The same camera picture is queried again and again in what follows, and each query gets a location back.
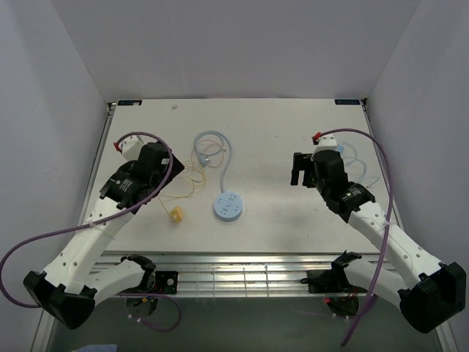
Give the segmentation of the yellow charger plug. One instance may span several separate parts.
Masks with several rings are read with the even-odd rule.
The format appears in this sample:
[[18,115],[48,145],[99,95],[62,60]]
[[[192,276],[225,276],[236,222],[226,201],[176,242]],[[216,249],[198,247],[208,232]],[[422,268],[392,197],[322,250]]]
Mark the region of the yellow charger plug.
[[173,208],[169,212],[169,218],[175,224],[179,224],[183,220],[183,211],[180,206]]

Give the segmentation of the round blue power socket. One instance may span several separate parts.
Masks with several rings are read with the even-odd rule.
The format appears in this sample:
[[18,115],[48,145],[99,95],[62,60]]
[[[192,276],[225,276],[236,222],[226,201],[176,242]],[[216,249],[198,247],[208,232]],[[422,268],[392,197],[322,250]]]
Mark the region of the round blue power socket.
[[243,213],[243,201],[239,194],[223,191],[214,201],[213,210],[221,221],[234,221]]

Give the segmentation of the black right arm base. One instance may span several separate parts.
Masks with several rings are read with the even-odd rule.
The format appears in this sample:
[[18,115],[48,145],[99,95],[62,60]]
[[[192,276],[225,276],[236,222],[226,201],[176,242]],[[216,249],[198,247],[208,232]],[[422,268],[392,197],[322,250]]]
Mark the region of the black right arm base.
[[326,306],[340,318],[355,317],[360,309],[359,295],[366,294],[366,289],[344,281],[333,269],[307,271],[300,283],[308,286],[310,294],[325,294]]

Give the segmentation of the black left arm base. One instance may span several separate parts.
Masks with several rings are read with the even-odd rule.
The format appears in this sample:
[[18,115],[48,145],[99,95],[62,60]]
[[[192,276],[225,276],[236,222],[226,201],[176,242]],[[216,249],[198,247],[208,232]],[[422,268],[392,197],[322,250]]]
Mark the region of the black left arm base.
[[163,300],[162,296],[177,294],[178,279],[178,271],[156,271],[147,285],[124,291],[126,310],[137,318],[151,317]]

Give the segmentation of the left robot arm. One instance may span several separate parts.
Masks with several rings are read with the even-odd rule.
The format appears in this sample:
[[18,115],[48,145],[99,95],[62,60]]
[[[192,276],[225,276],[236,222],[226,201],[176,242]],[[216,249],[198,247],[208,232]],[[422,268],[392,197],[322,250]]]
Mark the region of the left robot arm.
[[73,236],[41,272],[29,272],[23,284],[33,300],[69,329],[81,326],[94,308],[123,291],[149,293],[155,287],[155,264],[139,254],[97,274],[94,264],[117,233],[184,169],[160,142],[129,145],[127,156],[101,188],[88,227]]

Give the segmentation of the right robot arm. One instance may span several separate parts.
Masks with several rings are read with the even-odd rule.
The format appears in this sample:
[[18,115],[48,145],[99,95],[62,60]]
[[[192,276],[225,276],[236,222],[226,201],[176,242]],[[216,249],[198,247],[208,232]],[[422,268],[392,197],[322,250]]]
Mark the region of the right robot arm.
[[315,188],[326,206],[346,224],[385,252],[393,271],[376,266],[355,252],[343,252],[321,274],[302,280],[312,292],[339,293],[367,289],[399,308],[405,320],[427,334],[465,308],[466,273],[445,264],[420,247],[399,226],[390,224],[373,194],[349,181],[335,150],[293,155],[291,185]]

